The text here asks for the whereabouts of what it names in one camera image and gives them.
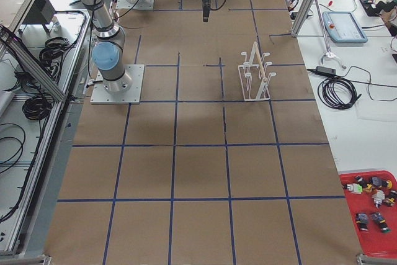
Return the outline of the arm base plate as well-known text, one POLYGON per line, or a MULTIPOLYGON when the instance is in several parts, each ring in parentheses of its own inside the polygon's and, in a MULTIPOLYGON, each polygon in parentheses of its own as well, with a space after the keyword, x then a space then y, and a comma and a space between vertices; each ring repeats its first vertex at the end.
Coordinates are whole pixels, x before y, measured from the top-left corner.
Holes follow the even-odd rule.
POLYGON ((117 0, 116 9, 131 9, 151 11, 154 8, 154 0, 117 0))
POLYGON ((145 72, 144 65, 124 65, 125 73, 117 81, 103 79, 98 71, 91 104, 139 104, 145 72))

